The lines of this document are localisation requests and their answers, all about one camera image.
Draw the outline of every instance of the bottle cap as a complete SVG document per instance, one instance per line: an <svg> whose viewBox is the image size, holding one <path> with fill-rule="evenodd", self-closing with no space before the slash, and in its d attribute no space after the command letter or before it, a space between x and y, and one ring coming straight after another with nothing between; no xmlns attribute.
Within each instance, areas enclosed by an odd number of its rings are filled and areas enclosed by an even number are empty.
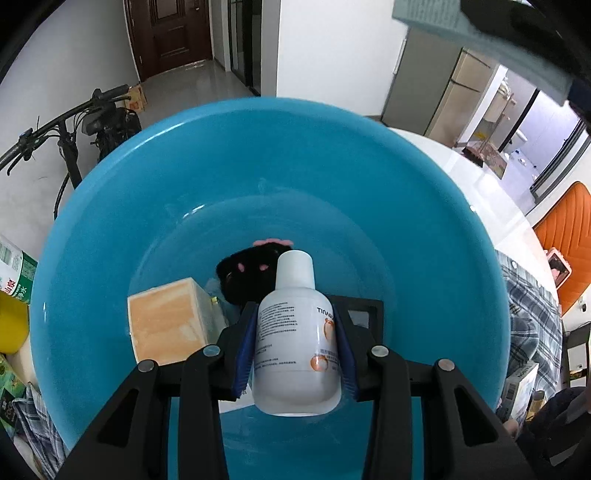
<svg viewBox="0 0 591 480"><path fill-rule="evenodd" d="M277 261L275 289L316 288L312 257L302 250L289 250Z"/></svg>

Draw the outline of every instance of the yellow container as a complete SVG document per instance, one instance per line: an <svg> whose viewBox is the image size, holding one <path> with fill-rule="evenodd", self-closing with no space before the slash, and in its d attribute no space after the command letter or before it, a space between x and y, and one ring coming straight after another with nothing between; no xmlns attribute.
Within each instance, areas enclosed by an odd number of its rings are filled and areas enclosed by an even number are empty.
<svg viewBox="0 0 591 480"><path fill-rule="evenodd" d="M0 352L16 353L29 335L29 307L0 291Z"/></svg>

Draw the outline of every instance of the pink phone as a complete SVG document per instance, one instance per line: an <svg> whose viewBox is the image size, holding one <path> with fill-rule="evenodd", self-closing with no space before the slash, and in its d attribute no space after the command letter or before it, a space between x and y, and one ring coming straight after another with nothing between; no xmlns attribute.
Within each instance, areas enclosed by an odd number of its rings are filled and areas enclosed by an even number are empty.
<svg viewBox="0 0 591 480"><path fill-rule="evenodd" d="M554 285L556 285L556 288L560 288L560 286L573 272L573 269L570 268L569 263L555 247L552 247L550 250L548 250L548 253L546 253L546 258L548 259L550 271L554 277Z"/></svg>

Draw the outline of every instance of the plaid shirt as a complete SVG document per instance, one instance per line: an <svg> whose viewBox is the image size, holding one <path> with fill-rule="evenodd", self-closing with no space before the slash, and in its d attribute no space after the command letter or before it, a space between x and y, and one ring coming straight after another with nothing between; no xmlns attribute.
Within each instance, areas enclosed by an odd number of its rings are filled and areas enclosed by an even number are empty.
<svg viewBox="0 0 591 480"><path fill-rule="evenodd" d="M529 272L497 252L509 295L511 351L507 376L529 360L539 364L534 390L544 390L546 399L560 382L562 324L556 301Z"/></svg>
<svg viewBox="0 0 591 480"><path fill-rule="evenodd" d="M16 398L12 405L31 450L41 463L43 475L48 480L53 480L66 460L67 450L47 413L41 394L28 384L26 396Z"/></svg>

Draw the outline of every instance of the bottle label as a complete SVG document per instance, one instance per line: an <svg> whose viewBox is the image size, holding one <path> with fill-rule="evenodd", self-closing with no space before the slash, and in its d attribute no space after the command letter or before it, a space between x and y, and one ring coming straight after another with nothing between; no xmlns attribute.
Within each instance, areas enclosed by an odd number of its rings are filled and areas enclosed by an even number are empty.
<svg viewBox="0 0 591 480"><path fill-rule="evenodd" d="M0 291L30 303L37 262L0 236Z"/></svg>
<svg viewBox="0 0 591 480"><path fill-rule="evenodd" d="M255 372L339 372L330 303L292 298L259 310Z"/></svg>

